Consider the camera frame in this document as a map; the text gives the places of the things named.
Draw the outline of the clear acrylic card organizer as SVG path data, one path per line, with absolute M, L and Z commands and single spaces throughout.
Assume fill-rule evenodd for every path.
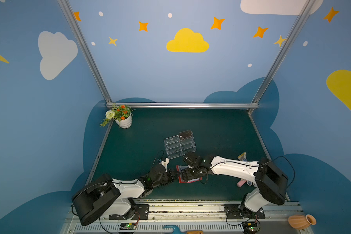
M 180 139 L 178 135 L 163 140 L 168 159 L 185 156 L 188 152 L 196 152 L 194 135 L 191 138 Z

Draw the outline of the red card holder wallet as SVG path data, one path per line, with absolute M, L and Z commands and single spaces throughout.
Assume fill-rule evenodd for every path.
M 195 178 L 195 179 L 191 179 L 191 180 L 188 180 L 186 174 L 183 172 L 184 169 L 189 169 L 190 167 L 189 166 L 181 166 L 181 165 L 177 165 L 176 166 L 176 170 L 178 172 L 180 172 L 180 175 L 178 177 L 178 181 L 180 184 L 186 184 L 186 183 L 193 183 L 193 182 L 197 182 L 197 181 L 201 181 L 202 178 Z

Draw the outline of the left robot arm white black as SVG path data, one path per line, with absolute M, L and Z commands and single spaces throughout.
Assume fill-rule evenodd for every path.
M 149 173 L 134 180 L 118 180 L 103 174 L 76 192 L 71 200 L 81 225 L 87 226 L 102 215 L 119 215 L 128 219 L 134 215 L 134 199 L 150 195 L 159 186 L 178 180 L 180 172 L 167 168 L 168 161 L 153 166 Z

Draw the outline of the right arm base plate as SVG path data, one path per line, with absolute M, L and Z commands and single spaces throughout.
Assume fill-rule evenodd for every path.
M 240 204 L 225 204 L 224 212 L 227 215 L 227 219 L 265 219 L 265 213 L 262 208 L 257 212 L 252 212 L 247 208 L 241 208 Z

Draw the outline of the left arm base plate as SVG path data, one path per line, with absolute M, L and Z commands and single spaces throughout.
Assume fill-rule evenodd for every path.
M 135 205 L 124 215 L 109 215 L 109 220 L 147 220 L 149 216 L 149 205 L 139 204 Z

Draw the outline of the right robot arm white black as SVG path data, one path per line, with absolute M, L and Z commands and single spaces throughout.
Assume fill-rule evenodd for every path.
M 180 175 L 187 182 L 207 175 L 227 175 L 256 184 L 257 187 L 242 200 L 242 213 L 256 213 L 269 203 L 285 203 L 288 177 L 267 158 L 260 161 L 239 161 L 220 156 L 202 158 L 190 152 L 186 154 L 184 162 L 188 167 L 182 169 Z

